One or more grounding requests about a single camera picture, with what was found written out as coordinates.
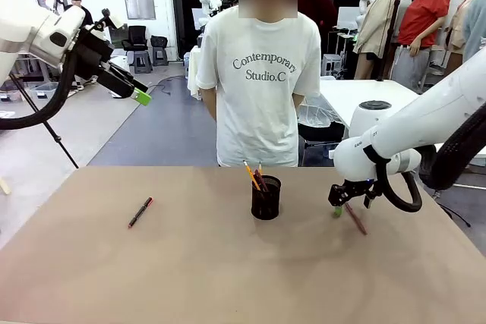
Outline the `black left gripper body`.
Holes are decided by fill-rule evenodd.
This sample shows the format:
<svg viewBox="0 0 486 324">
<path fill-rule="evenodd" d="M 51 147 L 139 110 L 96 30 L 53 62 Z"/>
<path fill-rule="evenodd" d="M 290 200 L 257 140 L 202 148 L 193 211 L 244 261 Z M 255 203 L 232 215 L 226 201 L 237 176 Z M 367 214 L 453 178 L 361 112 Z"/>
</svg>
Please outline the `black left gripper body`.
<svg viewBox="0 0 486 324">
<path fill-rule="evenodd" d="M 102 63 L 107 63 L 115 47 L 102 40 L 88 29 L 80 30 L 75 43 L 74 54 L 77 58 L 75 74 L 99 74 Z"/>
</svg>

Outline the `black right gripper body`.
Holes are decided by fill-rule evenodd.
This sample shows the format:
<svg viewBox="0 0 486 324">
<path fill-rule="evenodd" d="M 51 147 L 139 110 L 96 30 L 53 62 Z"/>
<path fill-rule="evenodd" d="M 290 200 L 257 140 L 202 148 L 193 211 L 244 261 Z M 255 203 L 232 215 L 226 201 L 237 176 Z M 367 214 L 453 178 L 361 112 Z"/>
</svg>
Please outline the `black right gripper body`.
<svg viewBox="0 0 486 324">
<path fill-rule="evenodd" d="M 333 184 L 330 188 L 328 201 L 331 206 L 343 206 L 354 197 L 366 196 L 371 192 L 374 180 L 348 181 L 343 184 Z"/>
</svg>

